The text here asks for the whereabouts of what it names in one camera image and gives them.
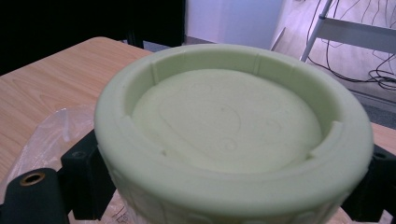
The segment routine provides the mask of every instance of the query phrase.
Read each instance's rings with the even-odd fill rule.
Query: brass insert
[[[25,187],[32,186],[43,180],[45,176],[46,174],[44,174],[43,172],[31,173],[25,176],[24,178],[22,178],[20,184],[21,186],[25,186]]]

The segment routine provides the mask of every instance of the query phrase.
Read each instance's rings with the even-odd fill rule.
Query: white wall
[[[214,43],[270,49],[278,35],[278,22],[287,14],[286,1],[187,0],[186,35]]]

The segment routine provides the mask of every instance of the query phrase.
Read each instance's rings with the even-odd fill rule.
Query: pale green bowl
[[[131,63],[94,125],[121,196],[155,224],[325,223],[373,152],[367,115],[337,81],[234,45]]]

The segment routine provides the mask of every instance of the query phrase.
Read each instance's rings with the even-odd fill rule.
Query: black bracket
[[[354,221],[378,222],[384,210],[396,216],[396,156],[375,146],[369,170],[344,201],[342,208]]]
[[[116,190],[97,148],[94,131],[61,157],[58,172],[42,168],[20,175],[7,186],[0,224],[65,224],[100,219]]]

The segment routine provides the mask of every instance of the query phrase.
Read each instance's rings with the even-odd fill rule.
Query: table surface
[[[35,131],[59,109],[95,104],[121,68],[150,52],[96,37],[0,77],[0,180]],[[375,143],[396,154],[396,131],[373,124]]]

